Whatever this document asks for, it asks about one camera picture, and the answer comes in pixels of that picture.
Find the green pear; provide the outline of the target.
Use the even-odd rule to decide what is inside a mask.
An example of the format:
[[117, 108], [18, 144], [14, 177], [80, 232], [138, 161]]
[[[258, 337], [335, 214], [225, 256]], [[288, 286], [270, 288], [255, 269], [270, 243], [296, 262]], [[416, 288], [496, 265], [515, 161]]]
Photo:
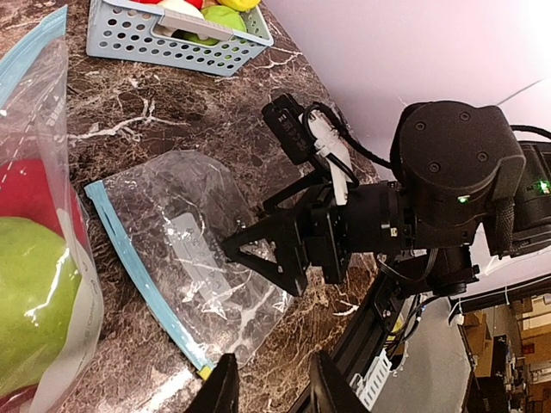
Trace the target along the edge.
[[35, 385], [65, 340], [82, 276], [65, 240], [1, 218], [1, 393]]

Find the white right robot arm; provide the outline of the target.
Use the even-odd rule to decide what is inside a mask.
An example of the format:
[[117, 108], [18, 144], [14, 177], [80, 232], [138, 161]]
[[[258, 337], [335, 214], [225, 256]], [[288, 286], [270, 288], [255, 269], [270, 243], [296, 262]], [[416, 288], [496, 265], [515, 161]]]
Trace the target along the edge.
[[363, 184], [350, 151], [377, 161], [328, 106], [283, 95], [263, 119], [295, 164], [312, 171], [267, 199], [265, 217], [222, 242], [233, 262], [294, 296], [306, 271], [343, 282], [355, 253], [383, 256], [383, 277], [401, 298], [464, 293], [477, 279], [470, 246], [483, 229], [491, 256], [550, 245], [550, 134], [520, 141], [500, 108], [463, 102], [407, 106], [384, 166], [393, 179]]

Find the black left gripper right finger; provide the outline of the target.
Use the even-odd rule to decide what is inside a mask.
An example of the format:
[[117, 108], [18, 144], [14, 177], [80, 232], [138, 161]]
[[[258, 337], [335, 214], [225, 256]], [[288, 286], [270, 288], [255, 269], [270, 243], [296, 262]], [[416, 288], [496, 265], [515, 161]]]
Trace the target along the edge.
[[309, 377], [313, 412], [368, 413], [326, 352], [313, 355]]

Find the clear zip bag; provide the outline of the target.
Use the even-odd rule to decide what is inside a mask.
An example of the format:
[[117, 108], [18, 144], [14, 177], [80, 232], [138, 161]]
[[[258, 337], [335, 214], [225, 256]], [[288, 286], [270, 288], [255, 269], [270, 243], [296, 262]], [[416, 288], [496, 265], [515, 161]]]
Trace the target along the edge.
[[54, 412], [96, 351], [104, 303], [71, 184], [66, 8], [1, 61], [1, 409]]
[[291, 298], [224, 254], [251, 225], [231, 171], [198, 151], [168, 151], [85, 192], [152, 315], [204, 373], [223, 354], [246, 365]]

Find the red wrinkled fruit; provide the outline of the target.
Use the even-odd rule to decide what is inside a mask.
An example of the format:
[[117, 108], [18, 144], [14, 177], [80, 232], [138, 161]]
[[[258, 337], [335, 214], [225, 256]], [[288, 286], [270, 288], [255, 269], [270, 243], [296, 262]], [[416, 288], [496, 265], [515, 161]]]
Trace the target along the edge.
[[72, 187], [51, 190], [39, 159], [22, 159], [1, 166], [1, 231], [20, 231], [29, 240], [65, 240], [62, 218], [82, 245], [89, 243], [77, 193]]

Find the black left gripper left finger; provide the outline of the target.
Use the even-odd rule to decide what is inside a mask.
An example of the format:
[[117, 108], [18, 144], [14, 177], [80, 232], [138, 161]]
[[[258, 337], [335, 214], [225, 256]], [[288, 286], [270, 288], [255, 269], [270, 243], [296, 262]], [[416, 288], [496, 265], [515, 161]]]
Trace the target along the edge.
[[239, 377], [235, 354], [223, 354], [185, 413], [238, 412]]

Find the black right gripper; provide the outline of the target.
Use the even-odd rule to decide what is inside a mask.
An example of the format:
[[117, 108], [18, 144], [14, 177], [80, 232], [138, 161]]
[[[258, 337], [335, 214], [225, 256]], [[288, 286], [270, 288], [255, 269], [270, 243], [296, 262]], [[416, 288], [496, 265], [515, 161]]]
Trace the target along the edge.
[[[330, 182], [327, 175], [312, 171], [269, 197], [262, 204], [261, 215], [270, 216], [221, 242], [226, 257], [252, 269], [294, 297], [302, 296], [307, 288], [309, 263], [322, 268], [326, 284], [342, 284], [352, 252], [342, 208], [335, 201]], [[297, 215], [291, 210], [280, 211], [279, 205], [305, 189], [297, 204], [300, 208], [298, 229]], [[259, 240], [275, 244], [273, 262], [241, 250]]]

